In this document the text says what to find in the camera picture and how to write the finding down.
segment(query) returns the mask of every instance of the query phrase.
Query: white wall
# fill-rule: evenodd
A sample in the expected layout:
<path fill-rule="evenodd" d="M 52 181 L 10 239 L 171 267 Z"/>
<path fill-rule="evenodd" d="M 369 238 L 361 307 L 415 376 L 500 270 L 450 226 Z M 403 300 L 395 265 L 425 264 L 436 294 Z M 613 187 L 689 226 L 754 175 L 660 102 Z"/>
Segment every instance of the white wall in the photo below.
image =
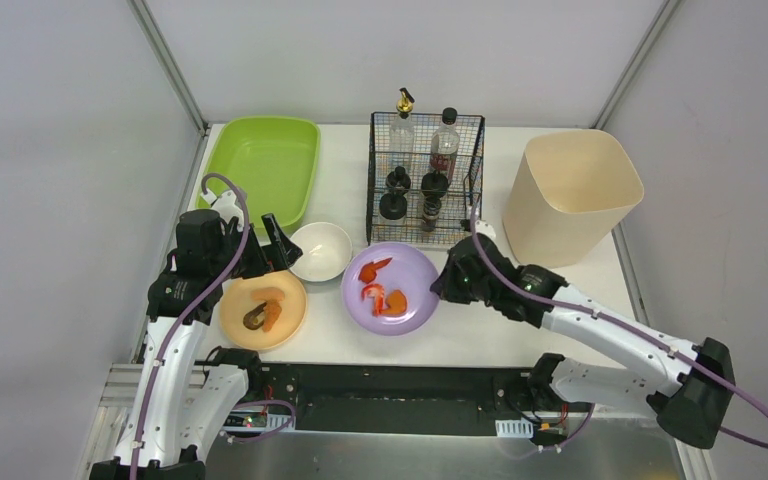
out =
<path fill-rule="evenodd" d="M 0 1 L 0 480 L 75 475 L 196 141 L 127 2 Z"/>
<path fill-rule="evenodd" d="M 768 404 L 768 2 L 684 2 L 608 126 L 646 197 L 625 225 L 656 326 L 732 351 Z M 726 423 L 768 440 L 735 399 Z M 768 478 L 768 452 L 721 436 L 719 478 Z"/>
<path fill-rule="evenodd" d="M 661 0 L 149 2 L 205 117 L 416 111 L 590 126 Z"/>

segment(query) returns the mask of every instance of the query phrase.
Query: white table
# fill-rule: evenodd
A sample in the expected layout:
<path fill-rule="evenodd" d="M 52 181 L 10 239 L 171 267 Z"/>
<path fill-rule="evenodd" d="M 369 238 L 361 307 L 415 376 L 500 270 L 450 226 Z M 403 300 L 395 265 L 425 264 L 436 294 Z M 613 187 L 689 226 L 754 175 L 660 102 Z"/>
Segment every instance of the white table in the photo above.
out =
<path fill-rule="evenodd" d="M 210 152 L 224 124 L 214 124 L 199 170 L 201 178 Z M 304 223 L 333 222 L 351 236 L 354 253 L 366 248 L 365 215 L 368 125 L 320 125 L 319 166 Z M 559 131 L 548 128 L 487 128 L 484 157 L 483 218 L 496 228 L 496 243 L 503 255 L 511 251 L 502 227 L 501 213 L 525 144 L 533 137 Z M 197 192 L 190 208 L 195 208 Z M 426 251 L 442 269 L 446 253 Z M 632 317 L 625 280 L 613 239 L 606 236 L 576 265 L 556 269 L 571 283 L 608 308 Z M 512 322 L 480 304 L 469 306 L 441 302 L 434 316 L 418 330 L 399 337 L 382 337 L 358 326 L 343 308 L 340 278 L 325 283 L 305 283 L 308 315 L 288 342 L 261 352 L 268 362 L 386 364 L 447 367 L 522 367 L 533 365 L 544 352 L 561 353 L 578 361 L 618 366 L 598 352 L 566 337 Z M 216 345 L 233 344 L 219 327 L 214 313 L 198 358 Z"/>

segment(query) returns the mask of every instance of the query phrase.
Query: green tray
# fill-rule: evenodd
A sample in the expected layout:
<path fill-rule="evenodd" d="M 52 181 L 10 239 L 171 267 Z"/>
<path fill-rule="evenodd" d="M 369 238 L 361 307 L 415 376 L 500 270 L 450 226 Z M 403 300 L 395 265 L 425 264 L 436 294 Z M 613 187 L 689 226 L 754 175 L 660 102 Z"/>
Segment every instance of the green tray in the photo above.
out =
<path fill-rule="evenodd" d="M 246 191 L 249 218 L 259 235 L 260 216 L 272 213 L 287 232 L 302 222 L 319 159 L 319 127 L 301 118 L 258 116 L 232 120 L 216 141 L 205 173 L 221 173 Z M 219 195 L 227 190 L 211 178 Z M 198 207 L 209 205 L 198 200 Z"/>

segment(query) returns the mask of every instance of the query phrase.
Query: beige container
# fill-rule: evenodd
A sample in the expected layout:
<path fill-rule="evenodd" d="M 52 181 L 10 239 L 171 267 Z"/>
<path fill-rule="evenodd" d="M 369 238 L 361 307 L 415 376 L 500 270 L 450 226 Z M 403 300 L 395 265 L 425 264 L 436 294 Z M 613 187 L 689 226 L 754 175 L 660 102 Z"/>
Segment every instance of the beige container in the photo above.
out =
<path fill-rule="evenodd" d="M 581 260 L 642 199 L 616 138 L 551 133 L 525 146 L 502 223 L 519 263 L 562 267 Z"/>

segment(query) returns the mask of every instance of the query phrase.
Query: metal mesh rack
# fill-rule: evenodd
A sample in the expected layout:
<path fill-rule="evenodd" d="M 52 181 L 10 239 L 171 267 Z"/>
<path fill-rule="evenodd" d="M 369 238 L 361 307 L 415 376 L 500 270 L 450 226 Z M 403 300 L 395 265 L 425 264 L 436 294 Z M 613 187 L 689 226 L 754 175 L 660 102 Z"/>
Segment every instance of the metal mesh rack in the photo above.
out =
<path fill-rule="evenodd" d="M 425 195 L 420 189 L 422 177 L 432 171 L 431 137 L 442 123 L 438 114 L 412 114 L 414 122 L 413 151 L 390 151 L 390 124 L 397 113 L 375 112 L 369 125 L 369 185 L 366 205 L 366 240 L 405 242 L 423 247 L 447 249 L 469 233 L 469 211 L 478 203 L 481 211 L 481 188 L 484 159 L 484 117 L 458 115 L 454 124 L 460 135 L 460 146 L 449 189 L 442 198 L 436 228 L 420 229 Z M 403 225 L 386 224 L 378 212 L 381 196 L 387 193 L 387 175 L 402 166 L 411 179 L 405 195 L 408 213 Z"/>

